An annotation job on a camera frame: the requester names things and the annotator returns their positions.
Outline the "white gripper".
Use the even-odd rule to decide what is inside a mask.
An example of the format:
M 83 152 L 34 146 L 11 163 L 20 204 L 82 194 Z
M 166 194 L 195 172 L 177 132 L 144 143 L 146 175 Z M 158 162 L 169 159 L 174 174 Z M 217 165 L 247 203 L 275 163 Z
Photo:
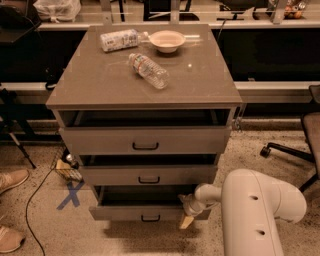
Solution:
M 206 204 L 197 200 L 193 194 L 179 194 L 178 198 L 182 202 L 183 209 L 186 214 L 182 216 L 179 224 L 179 228 L 184 230 L 191 225 L 195 216 L 198 216 L 206 209 Z

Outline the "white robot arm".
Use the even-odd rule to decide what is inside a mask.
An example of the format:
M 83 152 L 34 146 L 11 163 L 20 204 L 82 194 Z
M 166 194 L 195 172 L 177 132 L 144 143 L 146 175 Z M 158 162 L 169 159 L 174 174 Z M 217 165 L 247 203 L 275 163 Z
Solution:
M 250 169 L 230 172 L 221 187 L 202 183 L 179 199 L 182 229 L 215 203 L 221 204 L 224 256 L 284 256 L 276 221 L 297 223 L 307 210 L 298 188 Z

